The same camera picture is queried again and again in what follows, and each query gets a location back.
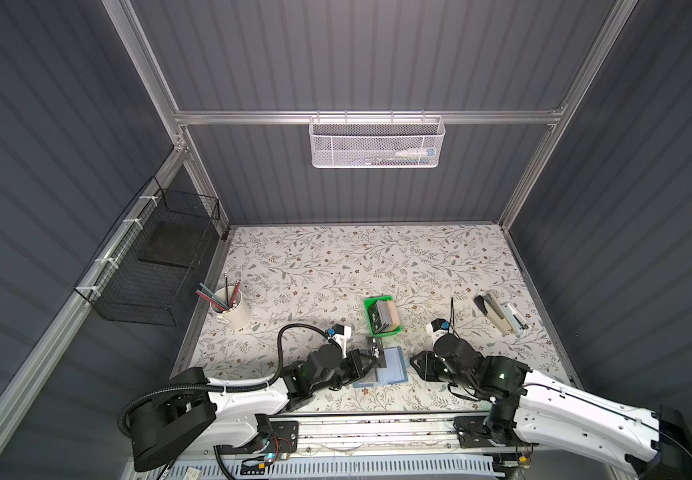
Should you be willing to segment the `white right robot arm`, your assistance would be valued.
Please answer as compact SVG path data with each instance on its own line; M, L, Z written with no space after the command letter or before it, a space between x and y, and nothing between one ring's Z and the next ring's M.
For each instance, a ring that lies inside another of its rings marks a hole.
M554 380L505 356L485 356L446 333L410 364L426 382L460 387L491 408L454 422L464 442L544 445L616 467L638 479L692 479L684 415L620 404Z

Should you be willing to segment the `blue leather card holder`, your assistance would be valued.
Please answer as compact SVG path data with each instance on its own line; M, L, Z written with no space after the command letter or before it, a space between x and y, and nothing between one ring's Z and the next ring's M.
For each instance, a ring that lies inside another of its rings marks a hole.
M355 389L375 388L403 384L408 381L404 352L401 347L384 351L386 365L373 369L365 378L353 384Z

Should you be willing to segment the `stack of cards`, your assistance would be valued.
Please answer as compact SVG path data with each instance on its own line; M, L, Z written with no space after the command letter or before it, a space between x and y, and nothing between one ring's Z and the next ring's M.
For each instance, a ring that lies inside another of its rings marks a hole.
M369 320L374 334L389 333L400 326L398 311L393 300L378 300L368 308Z

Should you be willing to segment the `green plastic card tray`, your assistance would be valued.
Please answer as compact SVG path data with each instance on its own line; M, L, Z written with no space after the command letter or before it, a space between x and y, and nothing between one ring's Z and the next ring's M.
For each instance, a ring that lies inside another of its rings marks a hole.
M372 297L364 300L370 333L373 337L384 338L402 331L401 320L394 299L391 296Z

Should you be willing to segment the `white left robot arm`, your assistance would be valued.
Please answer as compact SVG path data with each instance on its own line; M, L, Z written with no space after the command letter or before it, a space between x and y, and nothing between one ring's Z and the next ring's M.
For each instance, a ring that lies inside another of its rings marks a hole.
M310 404L321 390L363 379L375 364L364 350L343 353L328 343L284 367L276 380L256 385L222 384L192 367L129 402L118 428L131 440L137 472L173 462L194 443L243 448L270 434L270 417Z

